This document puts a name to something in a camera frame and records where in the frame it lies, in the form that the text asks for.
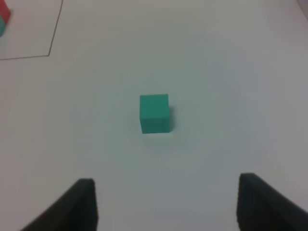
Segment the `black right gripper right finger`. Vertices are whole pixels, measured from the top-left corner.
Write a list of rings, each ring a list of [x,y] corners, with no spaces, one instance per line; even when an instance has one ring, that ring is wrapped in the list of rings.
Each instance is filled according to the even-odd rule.
[[[308,213],[254,173],[239,177],[236,217],[241,231],[308,229]]]

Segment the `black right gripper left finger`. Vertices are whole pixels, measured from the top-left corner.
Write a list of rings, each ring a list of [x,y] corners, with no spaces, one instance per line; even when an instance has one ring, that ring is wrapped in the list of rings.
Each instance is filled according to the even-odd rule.
[[[23,230],[95,231],[97,226],[98,208],[95,181],[93,179],[79,179]]]

